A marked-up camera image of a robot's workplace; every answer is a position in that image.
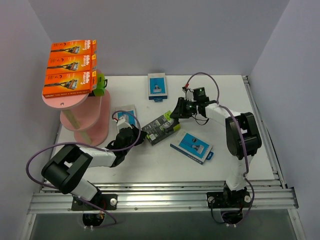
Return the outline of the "blue Harry's razor box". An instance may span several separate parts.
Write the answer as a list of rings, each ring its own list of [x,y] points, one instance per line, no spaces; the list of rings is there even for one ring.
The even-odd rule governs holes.
[[[122,116],[126,118],[126,121],[130,125],[137,126],[137,121],[136,121],[137,115],[136,115],[136,108],[134,104],[115,108],[115,113],[113,113],[112,118],[116,122],[116,125],[117,125],[118,119]]]

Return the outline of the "orange Gillette Fusion box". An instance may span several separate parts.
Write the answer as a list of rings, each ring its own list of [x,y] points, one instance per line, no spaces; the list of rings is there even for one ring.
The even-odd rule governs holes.
[[[42,95],[44,98],[59,98],[90,94],[97,87],[97,71],[76,71],[47,75]]]
[[[97,54],[84,54],[50,58],[45,74],[56,75],[71,72],[95,71],[96,69]]]

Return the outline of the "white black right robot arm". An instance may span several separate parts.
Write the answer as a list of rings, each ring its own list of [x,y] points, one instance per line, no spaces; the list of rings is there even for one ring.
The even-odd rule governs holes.
[[[223,203],[234,206],[240,201],[239,192],[247,186],[250,163],[262,146],[255,116],[251,112],[237,112],[223,106],[216,100],[210,100],[205,88],[191,90],[193,100],[179,97],[170,117],[174,120],[188,119],[197,114],[214,120],[225,127],[227,149],[236,161],[231,165],[225,181],[226,191],[222,193]]]

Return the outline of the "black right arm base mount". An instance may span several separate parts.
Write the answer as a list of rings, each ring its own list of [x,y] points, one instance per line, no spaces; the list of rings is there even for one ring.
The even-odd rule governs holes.
[[[212,209],[242,209],[248,208],[251,204],[251,196],[249,192],[245,193],[227,193],[207,192],[207,206]]]

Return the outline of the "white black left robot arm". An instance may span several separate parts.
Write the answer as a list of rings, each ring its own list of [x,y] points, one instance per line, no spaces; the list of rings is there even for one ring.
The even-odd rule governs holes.
[[[145,131],[131,125],[122,128],[103,150],[67,144],[42,168],[41,175],[61,193],[80,197],[88,209],[95,210],[100,206],[101,197],[98,188],[84,179],[87,169],[117,167],[146,136]]]

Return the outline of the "black green Gillette Labs box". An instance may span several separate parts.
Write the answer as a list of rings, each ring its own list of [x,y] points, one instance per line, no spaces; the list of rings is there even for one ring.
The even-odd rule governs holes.
[[[88,95],[89,97],[103,97],[107,87],[108,80],[105,79],[105,75],[101,72],[97,73],[96,88]]]

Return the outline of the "orange Gillette Fusion5 razor box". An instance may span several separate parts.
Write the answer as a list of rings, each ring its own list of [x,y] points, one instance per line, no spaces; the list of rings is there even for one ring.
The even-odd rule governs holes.
[[[93,55],[97,53],[97,40],[71,40],[52,43],[50,58],[68,57],[73,55]]]

